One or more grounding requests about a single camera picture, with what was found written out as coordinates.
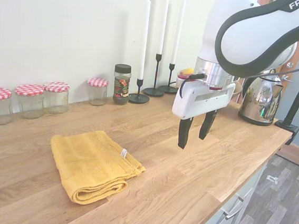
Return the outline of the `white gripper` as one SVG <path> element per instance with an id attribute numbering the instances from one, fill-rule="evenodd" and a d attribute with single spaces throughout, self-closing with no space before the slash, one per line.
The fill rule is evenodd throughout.
<path id="1" fill-rule="evenodd" d="M 204 140 L 215 118 L 217 110 L 227 106 L 232 98 L 236 85 L 231 83 L 222 90 L 211 90 L 201 81 L 187 82 L 175 97 L 172 112 L 180 118 L 178 130 L 178 146 L 185 148 L 189 130 L 192 125 L 192 117 L 205 114 L 205 120 L 199 131 L 199 138 Z"/>

